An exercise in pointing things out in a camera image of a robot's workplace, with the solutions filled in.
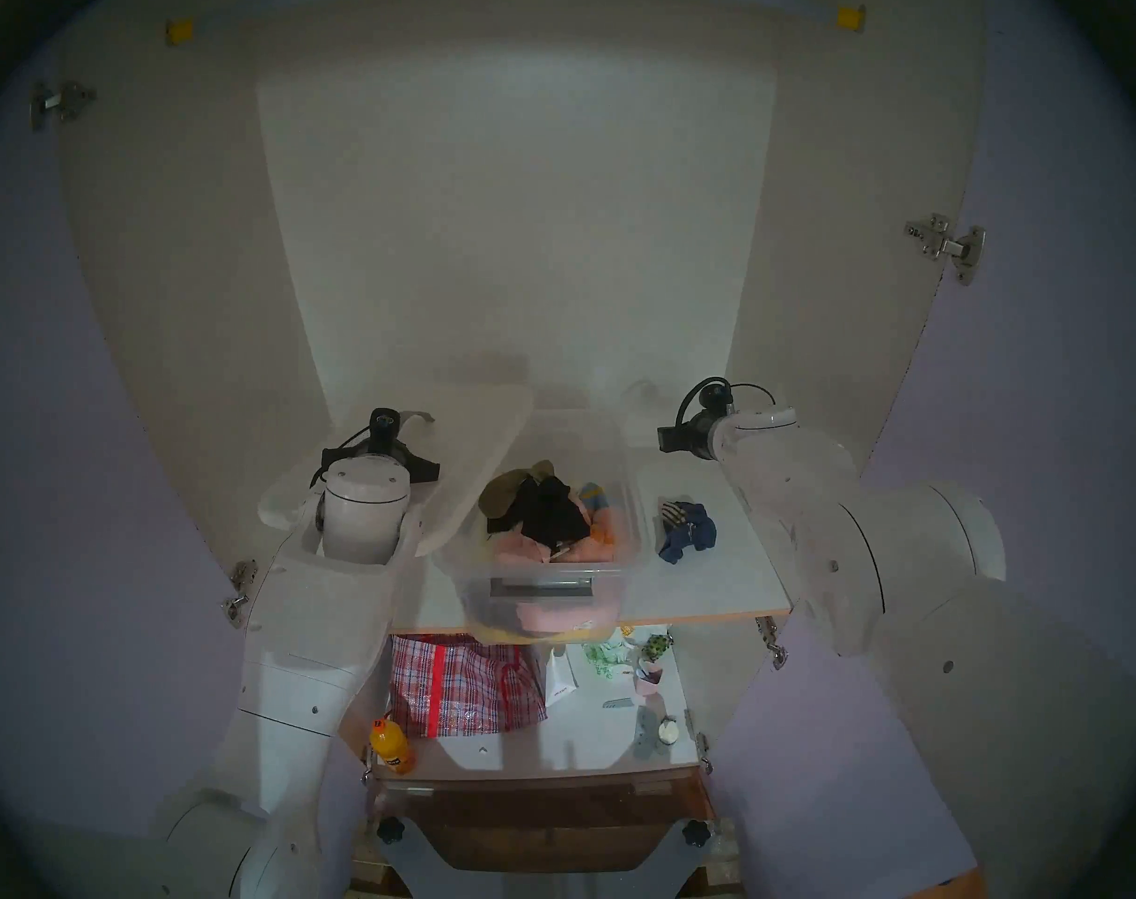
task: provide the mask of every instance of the lower shelf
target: lower shelf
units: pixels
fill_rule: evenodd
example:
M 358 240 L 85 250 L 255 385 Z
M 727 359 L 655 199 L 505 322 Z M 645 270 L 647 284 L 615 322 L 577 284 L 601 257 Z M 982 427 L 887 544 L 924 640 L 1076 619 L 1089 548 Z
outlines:
M 545 722 L 506 734 L 411 741 L 418 758 L 411 773 L 396 776 L 379 763 L 374 773 L 407 782 L 538 780 L 696 764 L 696 744 L 687 733 L 684 691 L 671 651 L 660 658 L 659 693 L 649 698 L 635 693 L 630 676 L 598 676 L 578 644 L 569 644 L 568 659 L 577 690 L 551 706 Z M 602 708 L 613 699 L 630 699 L 632 705 Z M 668 716 L 680 729 L 679 740 L 670 747 L 658 736 L 659 723 Z

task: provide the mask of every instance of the red plaid bag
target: red plaid bag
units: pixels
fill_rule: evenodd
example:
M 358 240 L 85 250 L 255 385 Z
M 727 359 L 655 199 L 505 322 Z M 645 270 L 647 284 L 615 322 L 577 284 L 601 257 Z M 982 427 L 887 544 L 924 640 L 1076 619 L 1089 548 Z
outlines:
M 409 736 L 512 732 L 548 716 L 525 651 L 467 634 L 394 638 L 390 693 Z

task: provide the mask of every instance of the orange bottle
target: orange bottle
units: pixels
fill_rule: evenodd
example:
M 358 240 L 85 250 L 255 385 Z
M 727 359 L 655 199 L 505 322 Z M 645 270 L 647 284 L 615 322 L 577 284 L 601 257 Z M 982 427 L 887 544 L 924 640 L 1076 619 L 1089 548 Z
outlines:
M 386 718 L 378 718 L 373 723 L 373 736 L 369 742 L 384 763 L 390 765 L 390 769 L 399 775 L 404 775 L 415 768 L 415 754 L 410 749 L 410 742 L 406 741 L 406 732 L 401 725 Z

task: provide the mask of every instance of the plastic storage box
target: plastic storage box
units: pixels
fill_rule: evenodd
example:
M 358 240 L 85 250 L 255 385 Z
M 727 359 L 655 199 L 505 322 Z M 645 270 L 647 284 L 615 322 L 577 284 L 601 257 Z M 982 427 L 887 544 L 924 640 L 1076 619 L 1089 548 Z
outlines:
M 613 419 L 587 410 L 535 410 L 498 473 L 544 458 L 573 489 L 594 482 L 604 490 L 613 509 L 615 560 L 498 564 L 485 516 L 474 507 L 434 563 L 452 578 L 469 630 L 485 643 L 604 639 L 617 625 L 626 583 L 644 564 L 645 524 Z

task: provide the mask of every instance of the blue cloth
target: blue cloth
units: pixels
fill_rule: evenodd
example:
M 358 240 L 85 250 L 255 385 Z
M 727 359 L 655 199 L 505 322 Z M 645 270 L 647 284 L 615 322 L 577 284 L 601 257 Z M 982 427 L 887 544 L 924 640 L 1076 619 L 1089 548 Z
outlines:
M 684 557 L 684 549 L 692 544 L 696 550 L 708 550 L 718 543 L 718 526 L 705 514 L 705 507 L 700 502 L 670 502 L 665 506 L 675 507 L 670 514 L 663 514 L 665 538 L 659 556 L 669 564 L 676 564 Z M 675 527 L 670 519 L 684 514 L 684 522 Z

